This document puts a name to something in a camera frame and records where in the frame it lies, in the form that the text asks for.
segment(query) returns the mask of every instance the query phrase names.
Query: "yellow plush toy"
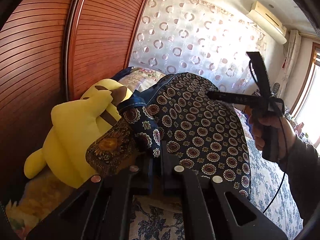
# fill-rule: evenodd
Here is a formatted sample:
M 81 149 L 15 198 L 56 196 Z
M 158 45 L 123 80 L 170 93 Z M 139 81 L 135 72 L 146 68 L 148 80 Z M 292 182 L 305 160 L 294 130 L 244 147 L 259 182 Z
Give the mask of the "yellow plush toy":
M 43 147 L 24 165 L 25 176 L 35 177 L 46 165 L 65 184 L 78 188 L 97 172 L 86 162 L 87 148 L 121 118 L 116 106 L 132 92 L 120 83 L 104 79 L 91 86 L 80 100 L 55 106 L 53 127 Z

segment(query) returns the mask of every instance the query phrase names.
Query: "dark sleeve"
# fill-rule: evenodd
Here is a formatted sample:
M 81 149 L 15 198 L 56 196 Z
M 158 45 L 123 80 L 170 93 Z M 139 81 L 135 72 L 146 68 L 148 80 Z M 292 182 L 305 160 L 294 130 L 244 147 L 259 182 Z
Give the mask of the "dark sleeve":
M 290 191 L 305 225 L 320 201 L 320 160 L 316 149 L 298 137 L 279 167 L 288 174 Z

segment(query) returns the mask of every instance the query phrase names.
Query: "human hand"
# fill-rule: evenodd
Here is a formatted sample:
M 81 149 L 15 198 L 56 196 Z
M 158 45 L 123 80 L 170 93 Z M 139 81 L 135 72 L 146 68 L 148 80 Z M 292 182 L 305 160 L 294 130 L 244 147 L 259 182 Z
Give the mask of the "human hand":
M 287 141 L 287 147 L 288 151 L 294 144 L 296 140 L 296 135 L 293 131 L 292 126 L 289 124 L 288 120 L 284 117 L 280 118 L 281 123 L 283 125 L 285 138 Z M 252 115 L 249 118 L 249 124 L 252 124 L 252 133 L 253 133 L 253 139 L 255 141 L 256 148 L 259 151 L 262 151 L 265 145 L 265 141 L 262 139 L 262 131 L 263 131 L 263 125 L 265 126 L 272 126 L 278 129 L 278 136 L 279 136 L 279 156 L 278 159 L 281 160 L 286 155 L 286 149 L 285 149 L 285 142 L 284 142 L 284 135 L 282 131 L 282 127 L 279 121 L 279 118 L 277 116 L 268 116 L 263 117 L 259 119 L 255 119 L 252 117 Z

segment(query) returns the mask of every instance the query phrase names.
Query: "white air conditioner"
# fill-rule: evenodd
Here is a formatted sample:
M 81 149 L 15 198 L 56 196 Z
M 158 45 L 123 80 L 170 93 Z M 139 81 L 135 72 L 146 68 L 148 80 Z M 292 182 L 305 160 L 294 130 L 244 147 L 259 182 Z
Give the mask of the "white air conditioner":
M 285 38 L 287 28 L 258 1 L 253 3 L 247 17 L 258 24 L 266 33 L 274 38 L 276 42 L 279 42 L 280 44 L 285 44 L 287 42 L 287 39 Z

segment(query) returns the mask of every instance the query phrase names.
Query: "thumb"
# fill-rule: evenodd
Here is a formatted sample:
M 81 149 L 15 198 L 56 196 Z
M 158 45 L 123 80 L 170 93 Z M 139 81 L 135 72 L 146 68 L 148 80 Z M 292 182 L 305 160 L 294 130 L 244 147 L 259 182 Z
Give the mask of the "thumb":
M 280 120 L 278 116 L 267 116 L 267 117 L 262 117 L 259 118 L 259 123 L 265 126 L 272 126 L 275 128 L 281 128 Z

